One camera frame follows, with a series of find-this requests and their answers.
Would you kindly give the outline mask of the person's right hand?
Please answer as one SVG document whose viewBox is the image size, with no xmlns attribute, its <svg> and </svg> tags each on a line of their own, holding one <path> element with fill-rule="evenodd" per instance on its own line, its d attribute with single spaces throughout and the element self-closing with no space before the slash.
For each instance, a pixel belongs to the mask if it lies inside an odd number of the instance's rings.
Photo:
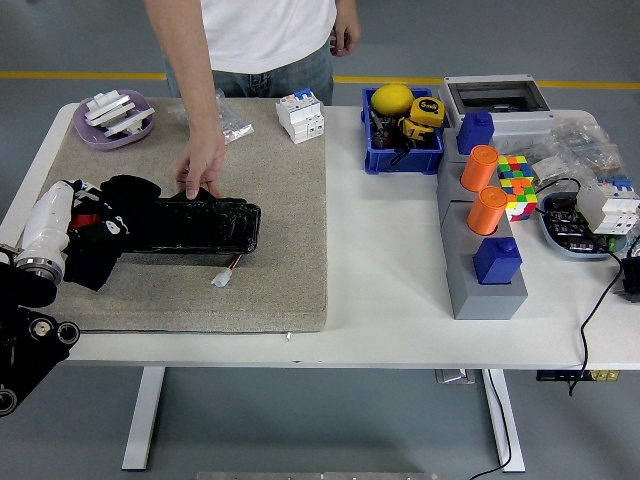
<svg viewBox="0 0 640 480">
<path fill-rule="evenodd" d="M 201 189 L 218 196 L 225 147 L 225 138 L 221 132 L 191 132 L 174 169 L 177 191 L 184 192 L 189 200 L 194 200 Z"/>
</svg>

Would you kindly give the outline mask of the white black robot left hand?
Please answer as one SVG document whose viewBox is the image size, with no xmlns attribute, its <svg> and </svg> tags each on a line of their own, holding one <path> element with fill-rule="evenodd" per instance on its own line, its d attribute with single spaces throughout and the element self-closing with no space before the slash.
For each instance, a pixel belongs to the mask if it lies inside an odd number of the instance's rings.
<svg viewBox="0 0 640 480">
<path fill-rule="evenodd" d="M 79 180 L 58 181 L 34 204 L 22 235 L 22 252 L 16 265 L 46 265 L 64 269 L 63 250 L 69 244 L 68 227 L 75 200 L 98 200 L 99 189 Z"/>
</svg>

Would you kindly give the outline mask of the person's left hand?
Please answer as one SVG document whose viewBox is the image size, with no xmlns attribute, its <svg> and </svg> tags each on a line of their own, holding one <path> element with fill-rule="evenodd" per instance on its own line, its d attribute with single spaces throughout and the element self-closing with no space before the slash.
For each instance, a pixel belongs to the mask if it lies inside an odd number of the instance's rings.
<svg viewBox="0 0 640 480">
<path fill-rule="evenodd" d="M 354 53 L 361 37 L 361 25 L 356 12 L 341 11 L 336 17 L 330 36 L 330 52 L 334 57 Z"/>
</svg>

